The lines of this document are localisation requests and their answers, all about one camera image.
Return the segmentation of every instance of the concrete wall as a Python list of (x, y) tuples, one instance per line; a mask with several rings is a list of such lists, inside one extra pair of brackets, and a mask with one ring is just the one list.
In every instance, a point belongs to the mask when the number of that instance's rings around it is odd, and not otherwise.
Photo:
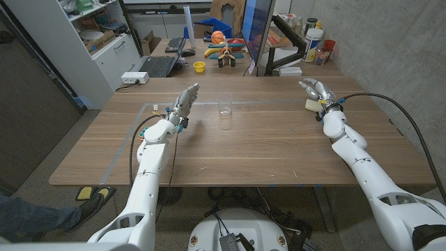
[[(409, 112), (446, 185), (446, 2), (293, 0), (291, 13), (321, 20), (325, 38), (337, 42), (339, 69)], [(375, 102), (421, 153), (406, 117), (386, 100)]]

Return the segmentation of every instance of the clear glass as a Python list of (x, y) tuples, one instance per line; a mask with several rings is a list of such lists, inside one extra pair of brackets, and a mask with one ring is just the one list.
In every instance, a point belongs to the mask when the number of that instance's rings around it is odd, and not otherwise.
[(218, 93), (218, 112), (221, 115), (230, 115), (232, 112), (232, 94)]
[(314, 63), (318, 66), (322, 66), (327, 58), (331, 55), (332, 50), (326, 47), (318, 47), (316, 48), (316, 56), (314, 57)]

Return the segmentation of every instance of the table leg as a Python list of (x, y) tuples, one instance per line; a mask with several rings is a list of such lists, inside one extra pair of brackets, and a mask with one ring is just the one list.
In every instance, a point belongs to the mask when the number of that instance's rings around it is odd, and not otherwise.
[(321, 209), (325, 228), (327, 229), (327, 232), (333, 234), (336, 232), (336, 225), (335, 221), (333, 220), (332, 211), (328, 203), (327, 194), (325, 193), (325, 188), (314, 187), (313, 190), (318, 200), (319, 208)]

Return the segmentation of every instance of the laptop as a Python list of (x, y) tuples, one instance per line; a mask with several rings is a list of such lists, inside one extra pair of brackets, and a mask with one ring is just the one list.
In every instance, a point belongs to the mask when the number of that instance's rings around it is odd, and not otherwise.
[(183, 39), (175, 56), (150, 56), (139, 69), (140, 72), (147, 72), (149, 77), (168, 77), (173, 66), (181, 55), (185, 39)]

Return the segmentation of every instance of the monitor arm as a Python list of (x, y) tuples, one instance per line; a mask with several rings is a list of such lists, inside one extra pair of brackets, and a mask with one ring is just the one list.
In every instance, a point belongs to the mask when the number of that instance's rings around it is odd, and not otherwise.
[(323, 117), (324, 134), (332, 139), (333, 150), (355, 175), (390, 247), (418, 250), (438, 241), (446, 245), (446, 206), (398, 187), (365, 151), (365, 138), (346, 125), (346, 116), (334, 93), (315, 79), (304, 82), (299, 82), (301, 87), (322, 104), (319, 114)]
[(169, 159), (167, 138), (174, 136), (181, 121), (190, 113), (198, 89), (199, 85), (195, 84), (184, 90), (165, 119), (146, 130), (137, 151), (139, 169), (125, 208), (107, 226), (92, 235), (89, 243), (129, 243), (140, 250), (154, 250), (160, 174)]
[(274, 62), (275, 48), (271, 47), (268, 54), (268, 63), (266, 64), (265, 76), (271, 76), (272, 70), (277, 67), (284, 66), (288, 63), (294, 62), (301, 59), (304, 56), (307, 44), (304, 40), (299, 38), (299, 36), (291, 29), (291, 27), (278, 15), (273, 15), (271, 21), (274, 22), (276, 27), (293, 43), (294, 47), (298, 47), (299, 50), (295, 54), (286, 56), (283, 59), (279, 59)]

